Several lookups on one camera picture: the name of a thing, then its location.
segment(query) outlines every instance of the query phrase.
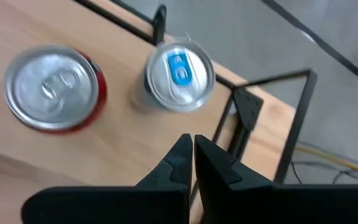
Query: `pull tab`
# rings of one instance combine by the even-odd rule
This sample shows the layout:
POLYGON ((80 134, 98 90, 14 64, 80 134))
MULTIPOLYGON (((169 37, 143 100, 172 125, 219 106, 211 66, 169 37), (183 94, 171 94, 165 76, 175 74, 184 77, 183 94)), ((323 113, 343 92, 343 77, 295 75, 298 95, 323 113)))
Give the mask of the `pull tab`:
POLYGON ((61 69, 42 81, 42 92, 51 100, 60 99, 68 91, 76 89, 79 84, 78 75, 73 70, 61 69))
POLYGON ((191 83, 193 74, 187 61, 186 53, 171 54, 168 56, 168 65, 173 82, 177 85, 188 85, 191 83))

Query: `silver can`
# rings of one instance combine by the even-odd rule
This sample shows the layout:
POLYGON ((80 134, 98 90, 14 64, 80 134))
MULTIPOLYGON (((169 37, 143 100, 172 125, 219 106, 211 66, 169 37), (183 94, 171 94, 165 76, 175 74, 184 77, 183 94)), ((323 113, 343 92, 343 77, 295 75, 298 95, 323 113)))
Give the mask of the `silver can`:
POLYGON ((189 112, 203 106, 215 84, 211 59, 196 43, 157 46, 148 58, 138 98, 147 106, 189 112))
POLYGON ((78 51, 58 45, 17 56, 4 81, 7 105, 24 124, 45 131, 80 125, 99 95, 95 66, 78 51))

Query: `black metal frame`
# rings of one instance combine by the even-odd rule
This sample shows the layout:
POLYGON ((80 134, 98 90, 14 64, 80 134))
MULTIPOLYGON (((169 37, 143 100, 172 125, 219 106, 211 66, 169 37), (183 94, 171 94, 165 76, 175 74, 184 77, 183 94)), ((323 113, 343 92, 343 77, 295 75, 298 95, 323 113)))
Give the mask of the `black metal frame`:
MULTIPOLYGON (((127 4, 123 3, 120 0, 110 0, 116 3, 118 6, 121 6, 122 8, 140 17, 144 21, 150 23, 154 31, 153 31, 153 36, 149 36, 148 34, 134 27, 132 24, 129 24, 128 22, 111 14, 107 10, 93 4, 92 2, 89 2, 88 0, 74 0, 74 1, 94 11, 95 13, 104 17, 105 19, 121 26, 122 28, 126 29, 127 31, 133 33, 134 35, 138 36, 139 38, 143 39, 144 41, 152 45, 157 45, 163 41, 163 36, 165 33, 166 16, 167 16, 167 8, 164 5, 160 5, 158 7, 157 12, 155 13, 153 19, 149 19, 145 15, 136 11, 133 7, 128 6, 127 4)), ((235 103, 237 108, 237 115, 239 119, 238 119, 236 130, 234 131, 234 135, 232 137, 231 143, 227 151, 228 153, 232 154, 236 159, 241 158, 246 148, 248 138, 256 124, 257 117, 259 115, 259 111, 263 103, 262 99, 246 91, 246 88, 250 86, 263 85, 267 83, 279 82, 283 80, 300 78, 300 77, 306 77, 306 83, 303 88, 303 92, 301 94, 299 104, 296 108, 295 117, 291 125, 291 129, 288 134, 288 138, 283 150, 282 158, 280 159, 280 163, 278 165, 278 169, 276 171, 275 178, 274 178, 275 182, 282 183, 285 178, 285 175, 287 174, 287 170, 288 170, 288 166, 290 165, 293 150, 295 148, 295 144, 297 142, 300 129, 303 124, 303 120, 305 118, 311 96, 313 94, 314 86, 316 85, 317 75, 312 70, 301 70, 297 72, 291 72, 288 74, 277 75, 274 77, 264 78, 253 82, 247 82, 242 85, 235 85, 229 80, 220 76, 219 74, 216 74, 216 81, 229 88, 231 90, 231 95, 223 110, 223 114, 216 128, 212 142, 217 143, 222 128, 224 126, 224 122, 227 116, 229 115, 229 110, 231 108, 231 105, 235 103)), ((198 184, 196 183, 195 186, 193 187, 193 191, 190 197, 190 204, 192 204, 194 201, 197 188, 198 188, 198 184)))

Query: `blue pull tab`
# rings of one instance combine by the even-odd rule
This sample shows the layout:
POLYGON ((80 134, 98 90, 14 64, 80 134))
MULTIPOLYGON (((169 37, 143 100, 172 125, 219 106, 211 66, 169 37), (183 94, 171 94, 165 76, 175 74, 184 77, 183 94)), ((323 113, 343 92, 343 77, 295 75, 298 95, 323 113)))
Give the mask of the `blue pull tab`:
POLYGON ((177 85, 187 85, 191 83, 192 73, 187 61, 186 53, 181 52, 169 55, 168 64, 172 79, 177 85))

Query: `yellow cable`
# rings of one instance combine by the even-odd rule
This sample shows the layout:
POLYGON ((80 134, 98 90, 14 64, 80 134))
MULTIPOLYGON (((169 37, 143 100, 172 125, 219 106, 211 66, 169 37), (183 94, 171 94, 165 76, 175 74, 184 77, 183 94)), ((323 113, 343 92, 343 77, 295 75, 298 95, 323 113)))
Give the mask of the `yellow cable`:
POLYGON ((305 153, 308 153, 308 154, 316 155, 316 156, 321 157, 323 159, 326 159, 328 161, 331 161, 331 162, 337 163, 339 165, 348 167, 348 168, 350 168, 352 170, 358 171, 358 166, 357 165, 354 165, 354 164, 352 164, 350 162, 347 162, 347 161, 345 161, 343 159, 339 159, 339 158, 337 158, 335 156, 332 156, 330 154, 326 154, 326 153, 323 153, 323 152, 308 149, 307 147, 303 147, 303 146, 296 147, 296 150, 301 151, 301 152, 305 152, 305 153))

